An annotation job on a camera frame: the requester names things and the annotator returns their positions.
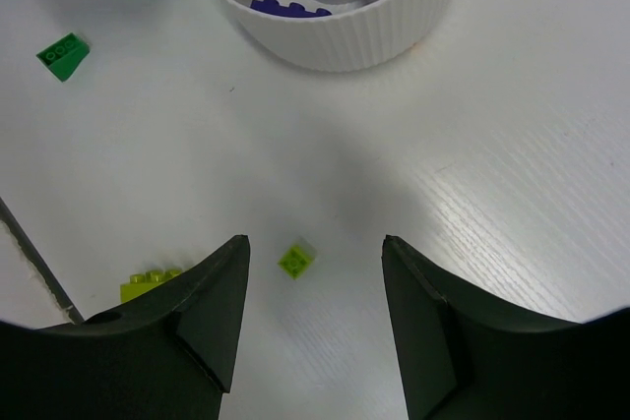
green lego brick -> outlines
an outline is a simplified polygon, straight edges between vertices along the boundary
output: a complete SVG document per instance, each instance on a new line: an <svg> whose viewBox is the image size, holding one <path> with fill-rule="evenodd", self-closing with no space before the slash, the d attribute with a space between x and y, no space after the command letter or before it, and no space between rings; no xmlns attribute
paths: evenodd
<svg viewBox="0 0 630 420"><path fill-rule="evenodd" d="M140 297L142 294L161 286L181 273L182 270L180 268L172 268L166 272L150 270L146 274L133 274L129 277L128 283L120 284L120 303L124 304L136 297Z"/></svg>
<svg viewBox="0 0 630 420"><path fill-rule="evenodd" d="M37 54L37 58L63 83L73 75L88 53L88 44L70 33Z"/></svg>
<svg viewBox="0 0 630 420"><path fill-rule="evenodd" d="M297 279L304 274L313 260L312 252L308 252L300 245L293 245L278 264L293 279Z"/></svg>

table surface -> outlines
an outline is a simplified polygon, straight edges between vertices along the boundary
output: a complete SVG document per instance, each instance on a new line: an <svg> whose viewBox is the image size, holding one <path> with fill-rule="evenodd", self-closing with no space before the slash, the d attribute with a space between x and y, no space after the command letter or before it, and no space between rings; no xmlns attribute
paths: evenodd
<svg viewBox="0 0 630 420"><path fill-rule="evenodd" d="M524 307L630 303L627 0L454 0L368 71L298 70L215 0L0 0L0 195L84 316L250 236L221 419L407 418L386 233ZM35 55L92 45L60 84ZM318 260L277 266L296 238Z"/></svg>

white surface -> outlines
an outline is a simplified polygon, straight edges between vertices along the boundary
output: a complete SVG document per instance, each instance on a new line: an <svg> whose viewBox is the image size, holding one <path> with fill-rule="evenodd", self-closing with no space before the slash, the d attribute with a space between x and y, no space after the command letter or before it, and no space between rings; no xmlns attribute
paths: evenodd
<svg viewBox="0 0 630 420"><path fill-rule="evenodd" d="M252 242L221 420L403 420L385 233L528 308L630 302L626 0L454 0L351 75L293 69L213 0L0 0L0 194L84 316L151 262ZM35 54L93 52L66 84ZM318 251L298 281L277 261Z"/></svg>
<svg viewBox="0 0 630 420"><path fill-rule="evenodd" d="M1 221L0 268L0 320L32 329L68 323Z"/></svg>
<svg viewBox="0 0 630 420"><path fill-rule="evenodd" d="M245 7L251 0L221 1L224 10L274 54L289 63L327 72L358 71L407 51L433 30L451 2L355 0L340 10L328 4L316 6L331 10L333 16L289 19ZM299 1L315 8L313 0ZM359 8L346 11L348 5Z"/></svg>

yellow-green lego brick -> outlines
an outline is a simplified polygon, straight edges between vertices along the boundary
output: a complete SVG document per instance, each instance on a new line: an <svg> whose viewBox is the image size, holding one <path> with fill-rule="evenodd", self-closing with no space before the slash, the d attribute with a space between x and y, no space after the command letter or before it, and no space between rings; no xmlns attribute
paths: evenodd
<svg viewBox="0 0 630 420"><path fill-rule="evenodd" d="M133 274L129 277L128 283L120 284L120 303L124 304L136 297L140 297L142 294L155 289L181 273L182 270L180 268L171 268L166 272L150 270L146 274Z"/></svg>
<svg viewBox="0 0 630 420"><path fill-rule="evenodd" d="M278 264L293 279L297 279L304 274L313 260L314 257L309 255L301 246L293 245Z"/></svg>

blue lego brick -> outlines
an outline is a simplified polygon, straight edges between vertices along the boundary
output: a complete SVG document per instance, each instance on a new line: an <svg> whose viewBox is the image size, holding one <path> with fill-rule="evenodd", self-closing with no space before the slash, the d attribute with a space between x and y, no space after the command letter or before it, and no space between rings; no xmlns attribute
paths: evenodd
<svg viewBox="0 0 630 420"><path fill-rule="evenodd" d="M252 0L250 7L264 14L276 15L278 17L287 17L290 19L314 19L316 17L328 17L333 15L326 9L317 9L315 12L309 12L302 4L291 2L288 7L280 5L278 0Z"/></svg>

